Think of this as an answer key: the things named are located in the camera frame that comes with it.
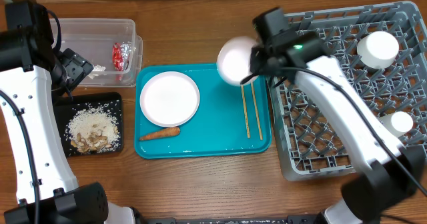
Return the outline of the red foil wrapper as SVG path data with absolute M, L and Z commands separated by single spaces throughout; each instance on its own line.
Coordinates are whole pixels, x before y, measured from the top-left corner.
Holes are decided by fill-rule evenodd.
M 130 41 L 113 44 L 112 61 L 116 71 L 125 71 L 127 69 L 131 51 Z

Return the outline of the pink plate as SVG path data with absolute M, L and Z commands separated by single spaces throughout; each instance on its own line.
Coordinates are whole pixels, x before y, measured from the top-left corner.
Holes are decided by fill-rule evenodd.
M 145 118 L 160 127 L 177 127 L 188 122 L 200 103 L 198 86 L 189 76 L 166 71 L 143 86 L 139 105 Z

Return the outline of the small white cup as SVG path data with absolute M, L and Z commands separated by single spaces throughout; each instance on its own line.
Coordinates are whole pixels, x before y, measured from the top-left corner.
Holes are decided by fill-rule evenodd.
M 379 121 L 395 137 L 401 137 L 409 132 L 414 124 L 412 117 L 403 111 L 387 114 L 380 117 Z

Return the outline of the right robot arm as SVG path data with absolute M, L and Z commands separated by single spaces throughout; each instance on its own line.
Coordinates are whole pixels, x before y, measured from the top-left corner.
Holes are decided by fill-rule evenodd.
M 424 155 L 418 147 L 406 148 L 374 116 L 323 39 L 314 32 L 298 35 L 279 7 L 252 24 L 261 43 L 252 48 L 251 75 L 297 85 L 331 124 L 358 173 L 315 223 L 379 223 L 383 211 L 416 191 L 426 192 L 420 183 Z

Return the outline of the pink bowl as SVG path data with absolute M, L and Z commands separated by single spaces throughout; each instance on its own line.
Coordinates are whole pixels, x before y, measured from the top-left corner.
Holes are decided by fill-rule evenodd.
M 250 37 L 234 37 L 221 48 L 217 58 L 220 77 L 228 84 L 240 86 L 250 76 L 250 56 L 257 42 Z

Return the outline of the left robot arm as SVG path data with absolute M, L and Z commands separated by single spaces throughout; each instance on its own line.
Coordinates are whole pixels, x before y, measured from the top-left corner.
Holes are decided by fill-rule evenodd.
M 5 6 L 1 34 L 1 111 L 17 171 L 18 206 L 7 223 L 140 223 L 131 207 L 107 200 L 100 183 L 80 186 L 63 151 L 53 104 L 93 65 L 61 48 L 55 14 L 32 1 Z

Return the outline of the rice and food scraps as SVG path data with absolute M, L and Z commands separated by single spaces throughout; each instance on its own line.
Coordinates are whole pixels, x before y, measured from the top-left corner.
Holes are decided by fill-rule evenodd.
M 119 121 L 103 106 L 88 107 L 68 121 L 63 137 L 80 154 L 114 151 L 121 142 Z

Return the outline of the large white bowl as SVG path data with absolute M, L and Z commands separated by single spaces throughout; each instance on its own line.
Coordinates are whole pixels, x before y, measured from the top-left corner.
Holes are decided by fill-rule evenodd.
M 399 43 L 392 34 L 375 31 L 361 39 L 356 50 L 365 66 L 386 69 L 393 64 L 399 52 Z

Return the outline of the white tissue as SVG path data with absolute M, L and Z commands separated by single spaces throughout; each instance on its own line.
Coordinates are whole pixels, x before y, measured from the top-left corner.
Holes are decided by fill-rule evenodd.
M 88 75 L 90 79 L 94 79 L 95 77 L 98 77 L 100 73 L 104 72 L 106 67 L 101 65 L 96 65 L 91 73 Z

